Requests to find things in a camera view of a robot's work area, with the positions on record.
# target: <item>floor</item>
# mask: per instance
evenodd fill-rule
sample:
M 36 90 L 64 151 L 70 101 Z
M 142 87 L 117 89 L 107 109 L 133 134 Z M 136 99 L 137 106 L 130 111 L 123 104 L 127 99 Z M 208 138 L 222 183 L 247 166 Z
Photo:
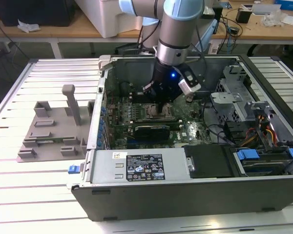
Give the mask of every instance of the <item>floor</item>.
M 92 55 L 89 43 L 61 43 L 60 47 L 65 58 L 91 58 L 104 54 L 114 54 L 120 43 L 96 43 L 96 54 Z M 233 54 L 246 54 L 251 45 L 237 45 Z M 48 43 L 22 43 L 21 50 L 31 59 L 52 59 L 53 52 Z M 265 45 L 254 50 L 254 56 L 279 56 L 293 70 L 293 46 L 285 53 L 283 46 Z M 18 78 L 28 59 L 15 46 L 8 54 L 0 54 L 0 102 Z

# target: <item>warning label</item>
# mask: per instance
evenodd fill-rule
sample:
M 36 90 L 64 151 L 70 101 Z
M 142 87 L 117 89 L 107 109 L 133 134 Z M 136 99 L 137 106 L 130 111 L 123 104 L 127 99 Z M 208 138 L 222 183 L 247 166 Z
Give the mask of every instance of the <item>warning label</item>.
M 128 181 L 165 179 L 162 155 L 127 155 Z

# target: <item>motherboard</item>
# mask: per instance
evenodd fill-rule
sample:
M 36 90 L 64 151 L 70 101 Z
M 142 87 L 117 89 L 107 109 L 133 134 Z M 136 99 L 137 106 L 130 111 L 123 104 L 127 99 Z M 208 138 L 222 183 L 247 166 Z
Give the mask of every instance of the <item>motherboard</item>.
M 108 122 L 111 149 L 180 148 L 212 144 L 202 121 L 201 101 L 185 96 L 157 112 L 154 103 L 135 103 L 129 98 L 109 97 Z

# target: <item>white box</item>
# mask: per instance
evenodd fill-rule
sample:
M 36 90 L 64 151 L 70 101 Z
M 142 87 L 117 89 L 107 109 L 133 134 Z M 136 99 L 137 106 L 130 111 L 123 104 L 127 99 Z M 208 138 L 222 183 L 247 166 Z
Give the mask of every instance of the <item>white box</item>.
M 75 2 L 103 38 L 141 29 L 142 17 L 123 13 L 118 0 L 75 0 Z

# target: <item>gray upright post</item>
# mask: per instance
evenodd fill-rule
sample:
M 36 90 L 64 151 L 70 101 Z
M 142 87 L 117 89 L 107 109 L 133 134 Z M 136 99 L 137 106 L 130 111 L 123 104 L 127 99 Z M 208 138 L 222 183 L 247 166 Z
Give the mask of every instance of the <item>gray upright post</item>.
M 81 118 L 80 118 L 80 112 L 79 112 L 79 106 L 77 101 L 75 100 L 74 97 L 74 92 L 75 92 L 75 86 L 73 84 L 65 84 L 63 85 L 62 88 L 62 93 L 67 96 L 67 102 L 72 110 L 72 114 L 75 120 L 75 123 L 77 126 L 81 125 Z

